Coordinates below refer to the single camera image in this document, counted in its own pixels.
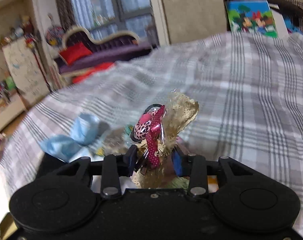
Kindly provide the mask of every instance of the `bed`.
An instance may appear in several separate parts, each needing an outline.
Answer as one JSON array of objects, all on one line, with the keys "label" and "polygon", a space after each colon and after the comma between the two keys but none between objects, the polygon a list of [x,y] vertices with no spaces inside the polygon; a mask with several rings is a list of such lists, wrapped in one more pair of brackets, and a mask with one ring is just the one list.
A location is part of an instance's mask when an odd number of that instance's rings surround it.
[{"label": "bed", "polygon": [[294,229],[303,236],[303,35],[222,33],[116,65],[27,114],[0,163],[7,197],[34,179],[43,156],[37,142],[68,134],[79,113],[121,127],[178,88],[199,101],[197,118],[180,134],[189,149],[208,160],[228,155],[292,188],[301,200]]}]

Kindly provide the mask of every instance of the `wall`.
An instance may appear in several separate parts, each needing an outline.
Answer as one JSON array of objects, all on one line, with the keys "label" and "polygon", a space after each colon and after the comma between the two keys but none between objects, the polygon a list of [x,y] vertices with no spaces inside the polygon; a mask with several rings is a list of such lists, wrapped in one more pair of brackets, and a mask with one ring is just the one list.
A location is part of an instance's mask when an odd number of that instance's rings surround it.
[{"label": "wall", "polygon": [[162,0],[150,0],[160,46],[169,45],[169,34]]},{"label": "wall", "polygon": [[170,43],[188,42],[225,32],[223,0],[162,0]]},{"label": "wall", "polygon": [[55,0],[32,0],[34,9],[34,21],[35,26],[37,26],[41,38],[42,46],[45,56],[45,65],[52,65],[53,58],[55,58],[58,53],[55,49],[50,47],[45,40],[45,33],[49,27],[51,27],[51,21],[48,14],[51,13],[55,24],[60,25],[57,5]]},{"label": "wall", "polygon": [[[31,22],[32,22],[34,28],[36,30],[39,30],[39,27],[37,25],[35,11],[34,11],[33,0],[24,0],[23,2],[24,2],[26,12],[30,16]],[[48,77],[49,67],[48,67],[48,62],[47,62],[47,59],[46,59],[46,55],[45,55],[43,46],[38,46],[38,52],[39,52],[39,56],[41,58],[42,64],[44,66],[44,70],[47,73],[47,78],[50,78],[50,77]]]},{"label": "wall", "polygon": [[[26,11],[22,1],[16,1],[0,9],[0,35],[8,33],[18,16],[23,14],[26,14]],[[0,50],[0,81],[4,78],[5,71],[7,71],[7,65],[3,52]]]}]

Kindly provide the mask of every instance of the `wooden floor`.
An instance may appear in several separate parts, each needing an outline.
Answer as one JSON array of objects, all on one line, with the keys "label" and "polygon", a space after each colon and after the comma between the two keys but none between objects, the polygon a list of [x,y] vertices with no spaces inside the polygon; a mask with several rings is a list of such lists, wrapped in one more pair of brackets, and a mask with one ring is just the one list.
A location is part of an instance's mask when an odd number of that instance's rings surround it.
[{"label": "wooden floor", "polygon": [[20,122],[23,120],[23,118],[26,116],[27,112],[21,113],[19,116],[17,116],[10,124],[8,124],[3,130],[2,133],[6,134],[7,136],[12,135]]}]

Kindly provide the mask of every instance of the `blue cloth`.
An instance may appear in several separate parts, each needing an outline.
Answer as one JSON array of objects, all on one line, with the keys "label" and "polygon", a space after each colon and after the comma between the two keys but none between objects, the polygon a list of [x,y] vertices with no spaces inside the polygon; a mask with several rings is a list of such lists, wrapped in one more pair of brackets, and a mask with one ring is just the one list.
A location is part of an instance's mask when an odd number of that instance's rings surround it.
[{"label": "blue cloth", "polygon": [[75,140],[62,134],[43,140],[39,146],[44,152],[64,162],[68,162],[81,149]]},{"label": "blue cloth", "polygon": [[285,21],[286,28],[288,30],[290,30],[292,33],[300,33],[303,35],[301,30],[299,28],[297,28],[295,25],[293,25],[293,23],[291,22],[291,20],[288,16],[284,16],[284,21]]},{"label": "blue cloth", "polygon": [[173,162],[173,168],[175,170],[175,174],[178,177],[181,177],[182,174],[182,165],[181,165],[181,157],[179,156],[177,150],[173,150],[172,152],[172,162]]},{"label": "blue cloth", "polygon": [[88,145],[95,140],[98,135],[98,123],[98,117],[81,113],[74,121],[70,136],[54,135],[40,142],[39,146],[44,152],[64,162],[69,162],[78,152],[81,156],[89,156],[89,150],[86,147],[82,149],[82,145]]},{"label": "blue cloth", "polygon": [[92,143],[98,134],[99,118],[92,114],[81,113],[74,122],[70,137],[82,145]]}]

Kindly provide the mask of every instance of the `plastic wrapper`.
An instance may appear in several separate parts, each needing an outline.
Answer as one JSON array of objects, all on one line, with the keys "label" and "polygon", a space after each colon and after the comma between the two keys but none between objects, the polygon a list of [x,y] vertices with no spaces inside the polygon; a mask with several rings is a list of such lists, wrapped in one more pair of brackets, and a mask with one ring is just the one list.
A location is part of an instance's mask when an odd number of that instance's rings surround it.
[{"label": "plastic wrapper", "polygon": [[97,149],[96,155],[103,157],[110,154],[125,154],[130,147],[127,139],[133,128],[131,124],[128,124],[125,127],[105,131],[101,136],[101,147]]},{"label": "plastic wrapper", "polygon": [[167,157],[176,146],[176,137],[196,118],[199,104],[172,91],[165,105],[152,104],[142,114],[130,134],[138,147],[133,181],[142,188],[158,187],[164,177]]}]

